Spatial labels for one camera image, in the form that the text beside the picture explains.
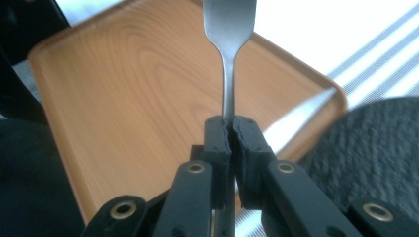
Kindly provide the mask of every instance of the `wooden tray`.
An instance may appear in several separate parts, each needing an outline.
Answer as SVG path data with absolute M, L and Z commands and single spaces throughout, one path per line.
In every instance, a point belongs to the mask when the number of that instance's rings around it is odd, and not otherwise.
M 221 59 L 198 1 L 122 2 L 42 42 L 29 61 L 86 222 L 111 198 L 167 190 L 203 143 L 204 121 L 221 114 Z M 236 111 L 262 130 L 330 87 L 256 35 L 238 54 Z M 345 111 L 339 89 L 281 158 L 297 160 Z

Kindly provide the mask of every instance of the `metal fork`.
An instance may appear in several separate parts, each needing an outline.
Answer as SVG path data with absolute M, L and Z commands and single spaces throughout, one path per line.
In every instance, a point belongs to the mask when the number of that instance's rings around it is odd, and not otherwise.
M 253 33 L 256 0 L 204 0 L 204 29 L 218 48 L 224 67 L 222 116 L 228 130 L 234 120 L 234 63 L 237 52 Z

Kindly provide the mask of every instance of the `wood grain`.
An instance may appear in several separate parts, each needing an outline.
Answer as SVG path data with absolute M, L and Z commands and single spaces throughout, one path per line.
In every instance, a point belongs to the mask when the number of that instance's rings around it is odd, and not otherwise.
M 220 56 L 190 0 L 125 1 L 29 55 L 72 188 L 89 221 L 111 198 L 151 199 L 220 115 Z M 267 128 L 332 81 L 258 36 L 236 68 L 236 110 Z M 346 111 L 342 91 L 283 153 L 298 159 Z

